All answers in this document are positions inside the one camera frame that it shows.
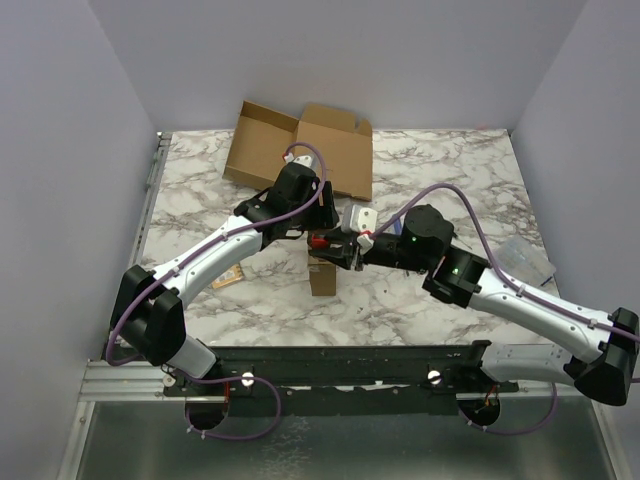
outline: small yellow object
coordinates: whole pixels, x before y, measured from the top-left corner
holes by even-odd
[[[244,279],[244,273],[242,273],[242,268],[240,267],[240,265],[236,264],[229,270],[224,272],[222,275],[220,275],[218,278],[216,278],[211,286],[216,289],[222,288],[226,287],[227,285],[231,285],[232,283],[239,282],[242,279]]]

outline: gray wall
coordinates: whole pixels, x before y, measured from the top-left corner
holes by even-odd
[[[515,127],[585,0],[89,0],[158,129],[244,98],[381,127]]]
[[[84,0],[0,15],[0,477],[55,478],[156,143]]]
[[[590,0],[513,135],[562,294],[640,311],[640,2]],[[640,478],[640,386],[614,410]]]

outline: marble surface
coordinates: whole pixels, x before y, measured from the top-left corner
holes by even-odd
[[[144,247],[153,267],[202,240],[255,191],[222,178],[232,131],[173,135]],[[373,208],[386,220],[421,188],[451,182],[470,198],[493,248],[518,233],[542,248],[507,132],[382,131],[374,134]],[[339,199],[339,212],[348,199]],[[459,244],[483,254],[471,220],[451,192],[427,197],[452,221]],[[368,266],[338,271],[335,297],[312,297],[306,244],[280,241],[244,260],[246,279],[207,288],[186,311],[188,332],[208,345],[403,345],[488,339],[538,343],[492,315],[444,305],[417,274]],[[555,286],[545,287],[557,294]]]

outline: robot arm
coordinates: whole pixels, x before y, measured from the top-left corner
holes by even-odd
[[[312,238],[311,255],[346,269],[371,264],[426,274],[422,287],[434,298],[497,315],[553,342],[487,346],[480,368],[491,379],[564,383],[602,403],[626,403],[638,347],[612,331],[637,335],[633,312],[592,310],[515,278],[507,285],[487,260],[451,245],[453,225],[431,205],[410,208],[399,235],[381,233],[374,239],[375,211],[354,205],[344,218],[340,228]],[[579,313],[590,323],[562,312]]]
[[[229,267],[275,240],[299,238],[289,236],[290,231],[335,227],[338,215],[330,182],[324,183],[309,208],[289,215],[309,202],[321,184],[314,171],[315,162],[315,158],[305,155],[287,163],[272,188],[242,202],[218,230],[182,255],[153,271],[139,265],[131,267],[120,284],[112,328],[115,330],[132,303],[157,283],[118,333],[152,365],[166,364],[193,378],[204,377],[218,359],[204,344],[186,334],[184,310]]]

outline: cardboard box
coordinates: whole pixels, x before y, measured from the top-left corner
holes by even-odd
[[[282,154],[293,142],[307,142],[322,154],[335,193],[371,200],[373,145],[371,124],[354,113],[308,104],[297,119],[270,108],[244,102],[231,142],[225,178],[263,190],[282,169]],[[298,147],[294,154],[306,153]],[[309,257],[313,296],[336,294],[336,266]]]

